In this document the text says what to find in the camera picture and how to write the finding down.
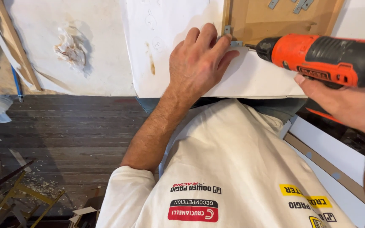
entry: blue pencil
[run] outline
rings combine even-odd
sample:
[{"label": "blue pencil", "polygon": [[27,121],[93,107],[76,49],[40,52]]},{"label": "blue pencil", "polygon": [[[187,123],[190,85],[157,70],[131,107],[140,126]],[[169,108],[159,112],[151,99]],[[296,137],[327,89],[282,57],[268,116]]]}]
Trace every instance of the blue pencil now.
[{"label": "blue pencil", "polygon": [[18,91],[19,102],[22,103],[23,102],[23,93],[22,93],[21,82],[12,65],[11,65],[11,69],[12,69],[13,79],[15,80],[16,90]]}]

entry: white long-sleeve shirt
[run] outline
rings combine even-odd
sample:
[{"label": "white long-sleeve shirt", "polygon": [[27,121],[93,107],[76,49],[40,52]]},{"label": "white long-sleeve shirt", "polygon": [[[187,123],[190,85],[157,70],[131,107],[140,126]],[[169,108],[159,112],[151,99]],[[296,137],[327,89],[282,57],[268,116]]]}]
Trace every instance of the white long-sleeve shirt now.
[{"label": "white long-sleeve shirt", "polygon": [[158,183],[146,170],[113,172],[97,228],[355,227],[278,137],[279,119],[236,99],[202,110],[172,137]]}]

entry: person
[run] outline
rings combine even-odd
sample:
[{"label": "person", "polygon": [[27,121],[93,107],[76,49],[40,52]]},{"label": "person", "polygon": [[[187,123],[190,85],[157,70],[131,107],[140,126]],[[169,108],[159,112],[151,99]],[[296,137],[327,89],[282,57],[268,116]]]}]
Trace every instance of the person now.
[{"label": "person", "polygon": [[[231,39],[216,42],[208,23],[175,47],[170,84],[112,173],[98,228],[355,227],[279,138],[288,114],[271,108],[267,115],[233,98],[190,110],[239,55],[227,51]],[[365,88],[294,79],[335,118],[365,132]]]}]

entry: cordless drill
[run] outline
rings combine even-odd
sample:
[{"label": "cordless drill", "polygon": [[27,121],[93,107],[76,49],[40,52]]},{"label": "cordless drill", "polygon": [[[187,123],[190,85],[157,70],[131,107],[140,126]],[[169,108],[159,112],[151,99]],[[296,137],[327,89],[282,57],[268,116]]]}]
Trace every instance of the cordless drill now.
[{"label": "cordless drill", "polygon": [[[319,80],[330,88],[365,87],[365,40],[289,34],[245,46],[264,60]],[[305,107],[339,122],[312,99],[307,100]]]}]

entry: dark floorboard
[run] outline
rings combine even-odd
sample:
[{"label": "dark floorboard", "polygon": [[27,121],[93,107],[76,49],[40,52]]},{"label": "dark floorboard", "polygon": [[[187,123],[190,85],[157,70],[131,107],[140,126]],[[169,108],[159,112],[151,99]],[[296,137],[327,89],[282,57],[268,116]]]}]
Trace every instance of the dark floorboard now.
[{"label": "dark floorboard", "polygon": [[71,215],[88,190],[107,184],[148,116],[133,97],[29,95],[24,100],[7,112],[12,122],[0,124],[0,159],[5,174],[20,167],[8,148],[27,161],[37,159],[28,182],[66,191],[50,216]]}]

